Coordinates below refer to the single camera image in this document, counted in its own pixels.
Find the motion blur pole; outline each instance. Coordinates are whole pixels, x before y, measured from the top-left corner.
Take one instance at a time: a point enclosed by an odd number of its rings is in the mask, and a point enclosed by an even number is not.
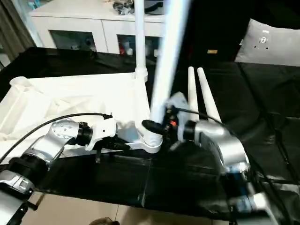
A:
[[[181,49],[185,26],[188,19],[190,0],[169,0],[165,23],[165,33],[160,43],[160,56],[155,72],[150,120],[162,123],[165,116],[165,103],[170,97],[175,70]],[[148,131],[144,141],[152,148],[151,153],[159,151],[162,136]]]

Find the white fabric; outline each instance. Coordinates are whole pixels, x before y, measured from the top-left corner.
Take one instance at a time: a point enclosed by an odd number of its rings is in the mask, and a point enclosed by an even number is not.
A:
[[[250,20],[237,62],[300,66],[300,30]]]

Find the robotic arm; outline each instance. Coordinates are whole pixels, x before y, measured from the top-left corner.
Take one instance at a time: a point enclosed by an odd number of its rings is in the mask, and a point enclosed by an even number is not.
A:
[[[257,185],[249,159],[240,140],[222,123],[190,120],[189,106],[182,93],[167,102],[163,125],[144,120],[151,132],[166,135],[174,132],[180,142],[190,141],[210,151],[215,159],[228,204],[239,225],[279,225],[266,194]]]
[[[92,150],[95,143],[116,136],[113,118],[101,121],[92,128],[72,120],[54,122],[49,132],[38,138],[21,157],[9,161],[0,173],[0,225],[17,225],[22,221],[33,188],[38,185],[60,156],[66,144],[85,146]]]

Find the black cable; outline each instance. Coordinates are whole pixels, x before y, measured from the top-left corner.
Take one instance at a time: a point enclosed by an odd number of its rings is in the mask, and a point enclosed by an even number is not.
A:
[[[207,119],[212,119],[212,120],[215,121],[216,123],[218,123],[218,124],[220,124],[221,126],[227,128],[227,127],[225,126],[224,123],[222,123],[222,122],[218,121],[217,119],[215,119],[215,118],[213,118],[213,117],[211,117],[211,116],[209,116],[209,115],[206,115],[206,114],[204,114],[204,113],[201,113],[201,112],[195,112],[195,111],[191,111],[191,110],[187,110],[187,109],[180,109],[180,108],[176,108],[176,110],[178,110],[179,112],[187,112],[187,113],[198,114],[198,115],[201,116],[201,117],[204,117],[204,118],[207,118]],[[236,134],[235,134],[234,132],[232,132],[230,129],[228,129],[228,131],[229,131],[232,135],[236,136]],[[258,171],[263,175],[264,179],[267,181],[268,185],[270,186],[270,188],[271,188],[271,190],[272,190],[274,196],[278,199],[279,204],[280,204],[281,206],[278,206],[277,202],[276,202],[275,204],[276,204],[276,206],[279,208],[279,210],[281,211],[281,213],[283,214],[283,216],[285,217],[285,220],[287,221],[286,224],[291,225],[291,224],[292,224],[292,221],[291,221],[290,215],[289,215],[289,213],[288,213],[288,210],[287,210],[287,208],[286,208],[286,206],[285,206],[283,200],[282,200],[281,197],[279,196],[279,193],[278,193],[276,187],[274,186],[274,184],[272,183],[272,181],[268,178],[268,176],[267,176],[267,174],[264,172],[263,168],[262,168],[262,167],[258,164],[258,162],[256,162],[256,160],[253,158],[253,156],[252,156],[250,153],[248,153],[248,152],[246,152],[246,154],[248,155],[250,161],[251,161],[251,162],[255,165],[255,167],[258,169]]]
[[[253,158],[253,156],[249,153],[247,153],[249,160],[252,164],[255,165],[255,167],[257,168],[257,170],[262,174],[262,176],[264,177],[264,179],[266,180],[266,182],[268,183],[268,185],[270,186],[274,196],[278,199],[279,204],[281,206],[278,206],[278,204],[276,204],[276,206],[281,210],[282,215],[285,217],[286,220],[286,224],[292,225],[292,220],[291,217],[288,213],[288,210],[283,202],[283,200],[281,199],[281,197],[279,196],[279,192],[277,191],[275,185],[272,183],[272,181],[268,178],[267,174],[264,172],[263,168],[259,165],[259,163]]]
[[[221,126],[226,127],[224,123],[222,123],[222,122],[218,121],[217,119],[215,119],[215,118],[213,118],[209,115],[206,115],[202,112],[195,112],[195,111],[191,111],[191,110],[188,110],[188,109],[180,109],[180,108],[176,108],[176,110],[178,110],[180,112],[198,114],[199,116],[202,116],[202,117],[207,118],[207,119],[211,119],[211,120],[215,121],[216,123],[220,124]]]
[[[9,155],[9,153],[15,149],[15,147],[17,147],[22,141],[24,141],[29,135],[33,134],[34,132],[36,132],[38,129],[46,126],[49,123],[55,122],[57,120],[61,120],[61,119],[65,119],[65,118],[69,118],[69,117],[74,117],[74,116],[107,116],[106,114],[103,113],[97,113],[97,112],[83,112],[83,113],[75,113],[75,114],[69,114],[69,115],[65,115],[65,116],[60,116],[57,118],[54,118],[52,120],[49,120],[45,123],[42,123],[41,125],[37,126],[36,128],[34,128],[33,130],[31,130],[30,132],[28,132],[27,134],[25,134],[19,141],[17,141],[7,152],[5,152],[5,154],[0,158],[0,164],[3,162],[3,160]]]

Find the curtain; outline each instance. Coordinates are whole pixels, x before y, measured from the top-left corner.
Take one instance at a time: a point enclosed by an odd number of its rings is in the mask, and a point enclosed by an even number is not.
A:
[[[12,0],[0,0],[0,43],[11,61],[35,46]]]

